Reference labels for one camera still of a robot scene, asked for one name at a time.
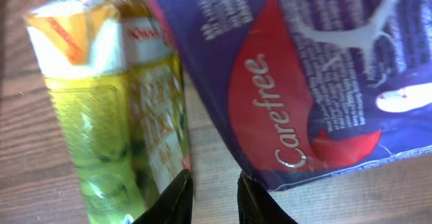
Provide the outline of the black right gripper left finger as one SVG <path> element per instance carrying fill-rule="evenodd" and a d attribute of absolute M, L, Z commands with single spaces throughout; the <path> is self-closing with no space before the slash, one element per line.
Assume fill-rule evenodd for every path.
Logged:
<path fill-rule="evenodd" d="M 193 187 L 191 170 L 181 170 L 156 203 L 133 224 L 191 224 Z"/>

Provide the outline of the purple red pad pack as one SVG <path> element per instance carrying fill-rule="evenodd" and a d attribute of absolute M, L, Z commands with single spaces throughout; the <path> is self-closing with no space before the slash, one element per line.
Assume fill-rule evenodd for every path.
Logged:
<path fill-rule="evenodd" d="M 431 0 L 148 0 L 269 191 L 431 152 Z"/>

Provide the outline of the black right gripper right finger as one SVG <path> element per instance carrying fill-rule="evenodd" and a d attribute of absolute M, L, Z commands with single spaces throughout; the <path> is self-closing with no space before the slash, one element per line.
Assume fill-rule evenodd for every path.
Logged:
<path fill-rule="evenodd" d="M 241 172 L 238 179 L 239 224 L 297 224 L 262 185 Z"/>

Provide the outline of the green yellow snack pack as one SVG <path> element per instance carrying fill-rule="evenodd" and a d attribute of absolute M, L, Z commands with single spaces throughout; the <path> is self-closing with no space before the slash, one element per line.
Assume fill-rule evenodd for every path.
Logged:
<path fill-rule="evenodd" d="M 137 223 L 190 166 L 182 64 L 144 0 L 51 0 L 24 20 L 90 223 Z"/>

